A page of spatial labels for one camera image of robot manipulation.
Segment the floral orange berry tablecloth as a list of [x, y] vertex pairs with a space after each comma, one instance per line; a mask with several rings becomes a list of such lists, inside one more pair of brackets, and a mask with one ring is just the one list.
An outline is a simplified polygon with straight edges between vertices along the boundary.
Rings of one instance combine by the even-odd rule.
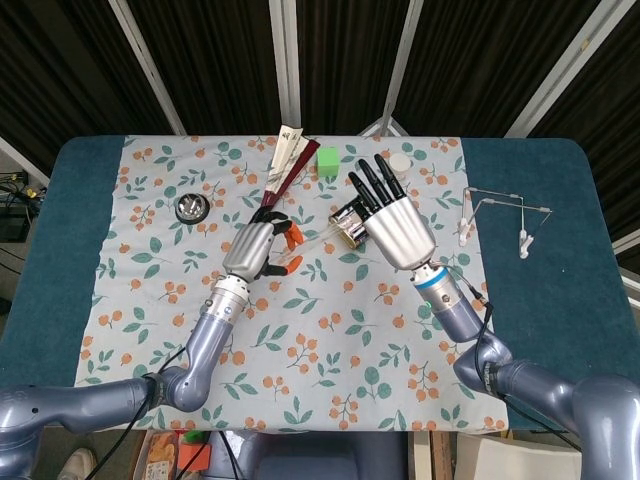
[[[95, 270], [75, 382], [137, 377], [164, 363], [185, 366], [184, 345], [221, 272], [236, 232], [259, 206], [276, 140], [129, 136], [121, 150], [110, 226]], [[438, 262], [463, 286], [486, 287], [472, 233], [457, 240], [463, 188], [455, 137], [324, 137], [341, 160], [336, 177], [309, 164], [278, 202], [301, 231], [326, 228], [355, 191], [360, 158], [402, 152], [412, 162], [407, 196], [431, 228]], [[196, 193], [210, 212], [180, 223], [177, 200]], [[206, 404], [193, 413], [161, 407], [139, 427], [295, 430], [453, 430], [508, 426], [505, 406], [464, 386], [453, 364], [465, 351], [443, 332], [406, 273], [373, 243], [334, 237], [301, 256], [287, 277], [252, 284], [224, 345]]]

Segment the white metal frame post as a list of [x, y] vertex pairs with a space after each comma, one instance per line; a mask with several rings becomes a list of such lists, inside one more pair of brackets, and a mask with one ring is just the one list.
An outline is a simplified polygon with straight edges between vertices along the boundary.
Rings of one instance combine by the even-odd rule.
[[615, 255], [620, 255], [625, 251], [640, 245], [640, 229], [637, 229], [612, 243]]
[[33, 176], [39, 183], [44, 186], [48, 186], [50, 183], [50, 177], [39, 169], [33, 162], [31, 162], [26, 156], [19, 152], [13, 145], [0, 136], [0, 153], [10, 158], [13, 162], [20, 165], [25, 171]]
[[185, 126], [176, 110], [128, 1], [108, 0], [108, 3], [172, 132], [175, 135], [186, 135]]
[[289, 78], [287, 72], [288, 64], [282, 0], [269, 0], [269, 13], [271, 21], [281, 123], [288, 124], [291, 120], [291, 106], [289, 99]]
[[282, 17], [287, 73], [287, 94], [290, 113], [289, 122], [291, 126], [301, 128], [301, 91], [299, 79], [299, 51], [296, 7], [296, 0], [282, 0]]
[[525, 138], [535, 129], [635, 3], [636, 0], [599, 1], [504, 134], [505, 138]]
[[408, 136], [408, 132], [393, 118], [393, 113], [399, 98], [423, 6], [424, 0], [409, 0], [382, 116], [360, 133], [362, 137]]

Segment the blue felt table cover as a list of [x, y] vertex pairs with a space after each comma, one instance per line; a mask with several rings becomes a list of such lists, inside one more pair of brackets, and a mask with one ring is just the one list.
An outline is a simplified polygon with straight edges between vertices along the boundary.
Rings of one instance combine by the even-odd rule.
[[[0, 388], [79, 386], [80, 347], [126, 138], [77, 138], [61, 149], [0, 339]], [[617, 372], [640, 380], [640, 336], [580, 147], [568, 140], [460, 142], [467, 186], [516, 193], [526, 205], [553, 211], [544, 223], [545, 214], [525, 211], [534, 237], [525, 260], [519, 209], [485, 205], [475, 216], [481, 291], [494, 304], [497, 335], [516, 357], [566, 377]]]

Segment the white sneaker shoe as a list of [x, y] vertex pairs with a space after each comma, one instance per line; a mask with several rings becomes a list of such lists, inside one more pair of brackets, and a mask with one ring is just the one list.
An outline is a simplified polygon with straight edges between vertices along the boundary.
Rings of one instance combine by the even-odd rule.
[[67, 458], [56, 480], [85, 480], [96, 466], [95, 454], [88, 448], [78, 448]]

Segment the dark pleated curtain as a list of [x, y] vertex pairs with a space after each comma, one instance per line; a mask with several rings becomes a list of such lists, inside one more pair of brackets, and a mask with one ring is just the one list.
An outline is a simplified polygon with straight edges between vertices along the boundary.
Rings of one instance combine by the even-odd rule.
[[[279, 126], [268, 0], [127, 0], [191, 134]], [[424, 0], [394, 118], [413, 135], [498, 137], [597, 7]], [[409, 0], [297, 0], [304, 129], [380, 117]], [[108, 0], [0, 0], [0, 137], [45, 173], [69, 139], [170, 124]], [[640, 0], [534, 128], [586, 152], [613, 238], [640, 227]]]

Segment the white cardboard sheet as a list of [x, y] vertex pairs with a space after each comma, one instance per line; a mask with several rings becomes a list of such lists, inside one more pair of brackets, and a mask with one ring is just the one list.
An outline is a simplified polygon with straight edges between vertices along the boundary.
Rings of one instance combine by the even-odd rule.
[[454, 480], [580, 480], [581, 454], [564, 447], [459, 434]]

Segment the orange box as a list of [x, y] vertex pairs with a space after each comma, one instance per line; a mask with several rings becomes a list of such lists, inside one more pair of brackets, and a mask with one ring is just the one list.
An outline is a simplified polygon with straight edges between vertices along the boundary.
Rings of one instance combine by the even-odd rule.
[[211, 463], [212, 446], [210, 443], [181, 443], [178, 449], [179, 470], [204, 471]]

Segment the printed orange carton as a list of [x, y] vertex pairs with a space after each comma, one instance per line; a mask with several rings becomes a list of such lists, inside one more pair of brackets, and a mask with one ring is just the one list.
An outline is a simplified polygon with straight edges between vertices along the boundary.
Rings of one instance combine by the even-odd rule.
[[175, 480], [178, 459], [178, 435], [173, 431], [151, 436], [142, 480]]

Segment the silver call bell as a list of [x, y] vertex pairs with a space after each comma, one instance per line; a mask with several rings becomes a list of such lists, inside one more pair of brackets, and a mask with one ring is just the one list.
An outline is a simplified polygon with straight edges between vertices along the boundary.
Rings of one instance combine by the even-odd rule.
[[184, 194], [177, 200], [175, 205], [175, 216], [180, 223], [185, 225], [195, 225], [203, 222], [209, 212], [209, 201], [201, 194]]

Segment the black gold tin can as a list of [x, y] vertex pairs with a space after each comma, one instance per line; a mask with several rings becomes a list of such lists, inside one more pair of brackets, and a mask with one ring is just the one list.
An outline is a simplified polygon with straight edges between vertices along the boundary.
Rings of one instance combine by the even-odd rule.
[[329, 224], [336, 226], [337, 232], [349, 248], [356, 249], [369, 238], [364, 222], [370, 215], [362, 198], [356, 196], [329, 216]]

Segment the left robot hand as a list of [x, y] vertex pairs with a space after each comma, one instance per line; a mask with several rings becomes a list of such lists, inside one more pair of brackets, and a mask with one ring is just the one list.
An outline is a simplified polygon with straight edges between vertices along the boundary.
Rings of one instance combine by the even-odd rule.
[[287, 266], [269, 263], [269, 255], [278, 235], [284, 236], [291, 251], [304, 242], [299, 227], [286, 214], [274, 211], [270, 206], [260, 207], [232, 241], [223, 260], [226, 274], [252, 283], [261, 276], [287, 276], [292, 273], [298, 266], [296, 258]]

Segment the clear glass test tube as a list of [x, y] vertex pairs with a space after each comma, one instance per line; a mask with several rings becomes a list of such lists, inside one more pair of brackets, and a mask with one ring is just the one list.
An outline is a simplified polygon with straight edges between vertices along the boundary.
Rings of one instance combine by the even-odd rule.
[[300, 235], [302, 238], [301, 242], [294, 241], [292, 248], [285, 246], [283, 251], [275, 256], [275, 263], [277, 265], [284, 266], [296, 256], [302, 256], [334, 237], [339, 238], [340, 229], [337, 225], [331, 224], [319, 231], [300, 231]]

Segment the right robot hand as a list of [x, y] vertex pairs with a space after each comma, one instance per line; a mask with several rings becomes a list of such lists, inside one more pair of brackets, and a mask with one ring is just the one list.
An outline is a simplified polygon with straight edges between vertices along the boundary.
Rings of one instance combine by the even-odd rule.
[[354, 210], [392, 267], [418, 270], [431, 260], [435, 237], [385, 159], [376, 154], [374, 162], [360, 158], [348, 174], [358, 194]]

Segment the grey robot torso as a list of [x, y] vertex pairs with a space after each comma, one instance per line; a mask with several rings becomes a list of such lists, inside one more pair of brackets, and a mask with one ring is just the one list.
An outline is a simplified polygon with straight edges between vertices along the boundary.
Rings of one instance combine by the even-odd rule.
[[407, 480], [408, 435], [305, 432], [212, 435], [203, 480]]

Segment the wooden board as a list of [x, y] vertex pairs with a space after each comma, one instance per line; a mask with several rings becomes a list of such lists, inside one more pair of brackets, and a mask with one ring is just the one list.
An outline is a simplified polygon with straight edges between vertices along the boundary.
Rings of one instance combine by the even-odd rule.
[[411, 432], [409, 480], [454, 480], [456, 435], [445, 431]]

